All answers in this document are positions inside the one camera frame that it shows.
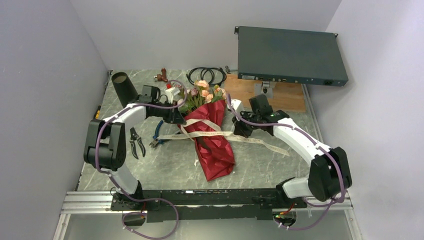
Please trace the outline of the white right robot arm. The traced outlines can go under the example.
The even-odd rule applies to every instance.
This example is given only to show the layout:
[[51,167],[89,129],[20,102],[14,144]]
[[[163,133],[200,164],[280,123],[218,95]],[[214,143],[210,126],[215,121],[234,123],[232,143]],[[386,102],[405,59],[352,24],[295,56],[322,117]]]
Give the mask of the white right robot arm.
[[309,166],[306,177],[293,177],[276,186],[276,203],[289,207],[295,199],[313,197],[328,205],[342,203],[352,186],[352,177],[346,151],[341,147],[330,147],[312,137],[298,126],[282,110],[273,110],[265,95],[249,99],[250,111],[246,111],[240,100],[227,97],[228,109],[234,114],[234,134],[245,138],[256,129],[263,130],[286,143],[299,154]]

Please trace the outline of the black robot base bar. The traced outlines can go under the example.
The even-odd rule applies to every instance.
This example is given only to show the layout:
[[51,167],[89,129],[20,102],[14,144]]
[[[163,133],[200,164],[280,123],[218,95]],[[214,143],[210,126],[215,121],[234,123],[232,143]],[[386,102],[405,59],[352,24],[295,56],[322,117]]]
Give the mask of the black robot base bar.
[[174,220],[175,210],[180,220],[272,220],[279,210],[293,213],[306,206],[300,197],[288,198],[278,184],[276,188],[137,190],[131,198],[116,192],[110,209],[143,212],[144,220],[159,223]]

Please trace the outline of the beige ribbon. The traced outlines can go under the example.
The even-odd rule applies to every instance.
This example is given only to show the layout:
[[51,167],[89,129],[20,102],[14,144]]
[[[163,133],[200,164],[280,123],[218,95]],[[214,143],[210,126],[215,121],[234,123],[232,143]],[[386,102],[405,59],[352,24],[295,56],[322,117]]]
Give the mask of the beige ribbon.
[[[212,128],[212,131],[194,131],[194,132],[188,132],[186,130],[187,127],[196,124],[196,123],[202,123],[206,125],[207,127]],[[235,141],[235,142],[243,142],[243,143],[249,143],[249,144],[260,144],[265,146],[267,149],[285,155],[290,156],[289,152],[285,149],[282,149],[280,147],[271,145],[266,143],[265,141],[257,138],[246,138],[243,136],[235,135],[231,131],[222,131],[221,127],[217,124],[211,122],[210,120],[206,119],[189,119],[186,121],[186,124],[183,124],[180,127],[181,134],[169,134],[169,135],[159,135],[159,140],[184,140],[184,139],[191,139],[194,141],[194,138],[198,137],[215,137],[215,136],[222,136],[226,138],[228,141]]]

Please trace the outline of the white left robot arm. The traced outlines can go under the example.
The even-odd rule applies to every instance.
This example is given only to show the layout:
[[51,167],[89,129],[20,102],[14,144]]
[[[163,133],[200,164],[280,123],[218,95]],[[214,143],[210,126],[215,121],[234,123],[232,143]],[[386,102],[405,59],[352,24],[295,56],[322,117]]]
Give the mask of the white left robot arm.
[[131,210],[144,203],[143,188],[127,167],[126,131],[149,117],[159,117],[169,124],[182,125],[185,120],[177,106],[160,102],[160,89],[145,85],[142,92],[119,112],[103,120],[90,121],[83,159],[98,172],[108,176],[124,204]]

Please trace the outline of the red flower bouquet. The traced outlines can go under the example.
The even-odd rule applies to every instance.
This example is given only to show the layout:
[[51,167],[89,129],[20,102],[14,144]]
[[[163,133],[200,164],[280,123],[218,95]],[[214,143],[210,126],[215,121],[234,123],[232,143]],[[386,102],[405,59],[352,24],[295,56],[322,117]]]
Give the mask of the red flower bouquet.
[[[186,101],[179,111],[185,121],[196,122],[183,129],[189,133],[220,132],[227,110],[226,91],[218,86],[210,86],[205,80],[197,80],[192,89],[181,94]],[[195,136],[195,151],[208,182],[229,175],[236,162],[233,149],[223,135]]]

